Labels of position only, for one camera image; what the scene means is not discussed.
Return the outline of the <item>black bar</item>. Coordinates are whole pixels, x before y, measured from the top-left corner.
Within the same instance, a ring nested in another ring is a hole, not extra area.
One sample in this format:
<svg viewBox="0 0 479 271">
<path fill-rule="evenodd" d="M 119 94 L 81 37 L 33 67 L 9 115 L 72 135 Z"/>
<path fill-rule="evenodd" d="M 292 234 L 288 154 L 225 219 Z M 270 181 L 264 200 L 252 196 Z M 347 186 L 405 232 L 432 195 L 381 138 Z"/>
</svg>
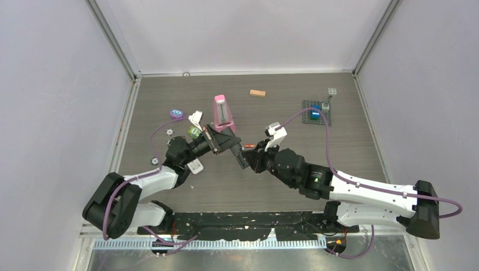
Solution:
<svg viewBox="0 0 479 271">
<path fill-rule="evenodd" d="M 243 146 L 241 144 L 236 144 L 230 147 L 229 149 L 231 153 L 233 154 L 234 158 L 236 159 L 236 161 L 238 162 L 238 164 L 240 165 L 241 169 L 246 169 L 250 166 L 246 158 L 244 158 L 242 155 Z"/>
</svg>

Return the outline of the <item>white remote control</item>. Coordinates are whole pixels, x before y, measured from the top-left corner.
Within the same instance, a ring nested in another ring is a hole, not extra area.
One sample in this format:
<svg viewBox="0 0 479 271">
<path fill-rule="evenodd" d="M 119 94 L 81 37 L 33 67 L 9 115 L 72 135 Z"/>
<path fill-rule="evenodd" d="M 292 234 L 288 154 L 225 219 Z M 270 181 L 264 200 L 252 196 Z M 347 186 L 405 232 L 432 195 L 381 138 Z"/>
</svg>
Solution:
<svg viewBox="0 0 479 271">
<path fill-rule="evenodd" d="M 191 173 L 194 174 L 194 175 L 199 174 L 200 172 L 202 172 L 204 170 L 204 166 L 199 161 L 198 158 L 196 158 L 195 160 L 187 163 L 187 166 L 190 169 Z"/>
</svg>

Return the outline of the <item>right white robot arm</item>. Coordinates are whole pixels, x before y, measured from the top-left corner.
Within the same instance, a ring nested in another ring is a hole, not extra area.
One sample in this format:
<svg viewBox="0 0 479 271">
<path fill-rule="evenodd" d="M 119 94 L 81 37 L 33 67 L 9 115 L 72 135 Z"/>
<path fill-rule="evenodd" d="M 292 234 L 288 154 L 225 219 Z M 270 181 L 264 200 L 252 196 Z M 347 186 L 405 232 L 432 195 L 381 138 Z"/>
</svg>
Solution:
<svg viewBox="0 0 479 271">
<path fill-rule="evenodd" d="M 357 178 L 306 162 L 293 150 L 256 148 L 243 151 L 255 173 L 269 172 L 291 189 L 313 200 L 325 199 L 322 222 L 329 231 L 356 225 L 401 228 L 423 239 L 439 239 L 439 202 L 430 182 L 393 185 Z"/>
</svg>

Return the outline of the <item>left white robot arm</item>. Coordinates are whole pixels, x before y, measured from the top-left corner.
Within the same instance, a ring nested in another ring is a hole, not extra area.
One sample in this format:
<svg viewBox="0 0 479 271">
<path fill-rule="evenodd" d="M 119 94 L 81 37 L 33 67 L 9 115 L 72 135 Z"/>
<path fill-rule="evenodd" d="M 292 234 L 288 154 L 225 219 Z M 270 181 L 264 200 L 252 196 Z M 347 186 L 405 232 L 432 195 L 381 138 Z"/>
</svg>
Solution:
<svg viewBox="0 0 479 271">
<path fill-rule="evenodd" d="M 158 163 L 157 169 L 130 176 L 107 174 L 84 207 L 82 217 L 99 229 L 106 241 L 142 226 L 168 233 L 173 227 L 172 210 L 158 201 L 142 204 L 141 200 L 181 186 L 190 174 L 198 172 L 190 168 L 192 162 L 209 152 L 218 155 L 226 150 L 243 162 L 241 139 L 231 128 L 219 132 L 208 124 L 190 142 L 181 136 L 173 137 L 168 142 L 166 159 Z"/>
</svg>

